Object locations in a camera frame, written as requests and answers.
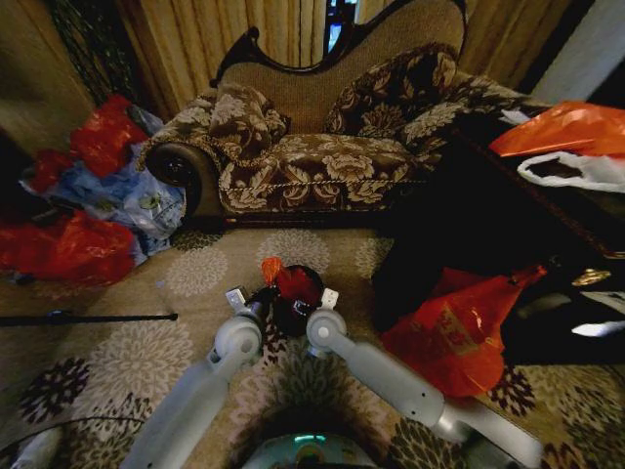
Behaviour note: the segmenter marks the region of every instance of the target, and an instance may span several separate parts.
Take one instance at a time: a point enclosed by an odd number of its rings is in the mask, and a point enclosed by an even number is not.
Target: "wall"
[[[0,18],[0,126],[30,154],[66,149],[93,103],[43,1],[2,1]]]

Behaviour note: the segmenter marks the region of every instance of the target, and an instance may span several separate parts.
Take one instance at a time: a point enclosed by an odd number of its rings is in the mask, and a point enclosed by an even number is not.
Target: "carpet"
[[[0,468],[30,437],[62,426],[54,467],[113,468],[183,371],[202,358],[231,316],[224,293],[262,286],[260,262],[317,270],[340,292],[355,339],[380,345],[372,325],[370,276],[391,248],[370,230],[182,232],[108,288],[37,281],[0,284],[0,314],[154,315],[177,321],[0,329]],[[263,439],[325,430],[352,437],[384,467],[462,468],[457,446],[396,412],[352,378],[341,361],[315,359],[304,339],[269,321],[262,358],[241,370],[187,467],[237,467]],[[480,400],[545,444],[544,468],[625,467],[625,387],[608,366],[506,367]]]

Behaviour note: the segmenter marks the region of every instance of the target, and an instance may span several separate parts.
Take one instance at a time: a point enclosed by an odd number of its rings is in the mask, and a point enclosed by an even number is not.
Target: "orange plastic bag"
[[[490,144],[501,156],[569,150],[625,156],[625,110],[565,102],[509,130]]]
[[[534,267],[511,281],[445,268],[433,297],[385,332],[382,342],[447,396],[485,393],[504,369],[501,323],[521,291],[544,274]]]

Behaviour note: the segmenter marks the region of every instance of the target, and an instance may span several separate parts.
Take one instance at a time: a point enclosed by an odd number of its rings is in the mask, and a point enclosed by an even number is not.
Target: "curtain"
[[[466,0],[467,40],[460,67],[515,88],[573,0]],[[367,22],[393,0],[358,0]]]
[[[325,0],[116,0],[155,111],[171,118],[208,86],[251,26],[275,61],[322,59]]]

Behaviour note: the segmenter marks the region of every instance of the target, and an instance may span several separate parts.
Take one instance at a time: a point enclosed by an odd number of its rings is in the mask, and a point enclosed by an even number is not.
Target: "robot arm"
[[[261,290],[247,301],[242,288],[226,294],[235,316],[219,328],[205,360],[193,364],[156,408],[121,467],[175,469],[183,466],[228,395],[229,382],[253,362],[263,347],[261,326],[271,292]]]
[[[229,382],[262,349],[262,324],[273,292],[262,290],[249,301],[240,288],[227,293],[236,314],[217,332],[215,347],[205,360],[192,365],[146,422],[121,467],[175,469],[183,466],[226,400]],[[527,467],[538,467],[540,443],[502,416],[475,400],[446,402],[423,378],[370,344],[346,336],[346,325],[333,310],[338,293],[327,290],[323,306],[307,326],[311,352],[335,353],[355,378],[406,418],[430,427],[442,438],[464,443],[477,430]],[[489,458],[479,467],[502,467]]]
[[[324,306],[309,319],[307,335],[314,355],[335,353],[355,378],[404,417],[449,442],[465,443],[477,431],[524,466],[540,466],[542,445],[511,421],[474,399],[446,401],[437,388],[385,352],[346,337],[345,322],[332,309],[337,296],[326,289]]]

